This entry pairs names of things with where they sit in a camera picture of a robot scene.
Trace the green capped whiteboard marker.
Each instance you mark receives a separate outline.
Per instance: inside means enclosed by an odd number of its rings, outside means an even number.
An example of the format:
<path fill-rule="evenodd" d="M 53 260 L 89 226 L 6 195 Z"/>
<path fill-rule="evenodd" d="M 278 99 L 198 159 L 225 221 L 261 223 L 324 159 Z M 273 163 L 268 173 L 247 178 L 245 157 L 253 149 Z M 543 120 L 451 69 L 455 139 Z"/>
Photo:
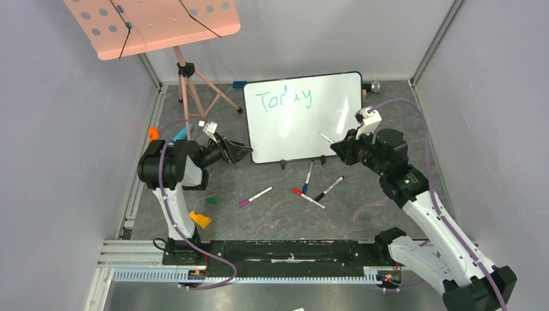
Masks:
<path fill-rule="evenodd" d="M 319 133 L 320 136 L 325 139 L 327 142 L 329 142 L 330 144 L 333 144 L 335 141 L 333 141 L 332 139 L 330 139 L 327 135 L 323 134 L 323 133 Z"/>

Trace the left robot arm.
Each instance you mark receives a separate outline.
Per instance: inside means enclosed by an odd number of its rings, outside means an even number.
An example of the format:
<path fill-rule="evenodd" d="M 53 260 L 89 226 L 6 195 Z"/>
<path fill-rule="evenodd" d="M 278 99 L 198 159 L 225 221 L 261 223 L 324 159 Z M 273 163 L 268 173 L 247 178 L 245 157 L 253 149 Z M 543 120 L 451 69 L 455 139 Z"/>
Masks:
<path fill-rule="evenodd" d="M 203 253 L 197 225 L 190 216 L 184 192 L 205 190 L 208 185 L 207 167 L 223 161 L 236 164 L 253 151 L 243 143 L 228 140 L 216 133 L 201 146 L 196 141 L 168 142 L 154 139 L 141 155 L 137 173 L 139 180 L 150 189 L 166 218 L 168 237 L 165 239 L 164 265 L 203 264 Z"/>

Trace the white whiteboard black frame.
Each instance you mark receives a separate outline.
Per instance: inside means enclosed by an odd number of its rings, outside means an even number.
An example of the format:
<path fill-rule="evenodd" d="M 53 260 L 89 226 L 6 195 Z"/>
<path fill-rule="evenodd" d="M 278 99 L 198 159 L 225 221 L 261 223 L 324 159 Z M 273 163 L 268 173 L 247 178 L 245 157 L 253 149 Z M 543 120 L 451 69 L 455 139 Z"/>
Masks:
<path fill-rule="evenodd" d="M 251 159 L 256 164 L 332 156 L 329 142 L 358 122 L 358 71 L 249 82 L 243 88 Z"/>

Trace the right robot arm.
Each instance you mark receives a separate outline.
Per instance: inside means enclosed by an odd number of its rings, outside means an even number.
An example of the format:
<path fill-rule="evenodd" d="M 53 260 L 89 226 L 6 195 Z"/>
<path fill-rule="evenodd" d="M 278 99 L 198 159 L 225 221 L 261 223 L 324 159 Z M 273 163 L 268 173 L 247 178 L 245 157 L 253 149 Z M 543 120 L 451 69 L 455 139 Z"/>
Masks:
<path fill-rule="evenodd" d="M 431 192 L 429 180 L 409 164 L 403 133 L 376 135 L 349 130 L 330 148 L 345 165 L 362 164 L 376 173 L 386 196 L 427 235 L 432 254 L 394 227 L 375 238 L 374 257 L 410 268 L 442 297 L 448 310 L 505 310 L 517 282 L 509 266 L 498 267 L 472 243 Z"/>

